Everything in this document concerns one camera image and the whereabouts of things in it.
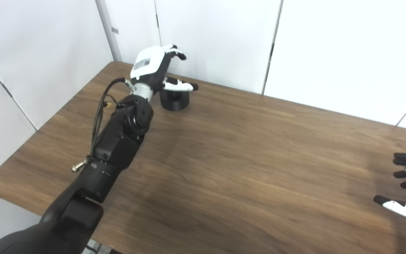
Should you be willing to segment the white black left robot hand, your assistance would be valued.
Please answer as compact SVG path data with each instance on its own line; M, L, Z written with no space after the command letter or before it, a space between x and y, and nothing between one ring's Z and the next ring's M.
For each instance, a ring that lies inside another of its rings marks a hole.
M177 92L197 91L199 89L198 84L167 76L168 68L174 57L178 57L182 61L187 59L185 54L174 44L164 47L153 46L142 50L137 55L131 69L131 83L133 85L137 83L148 85L154 93L163 90Z

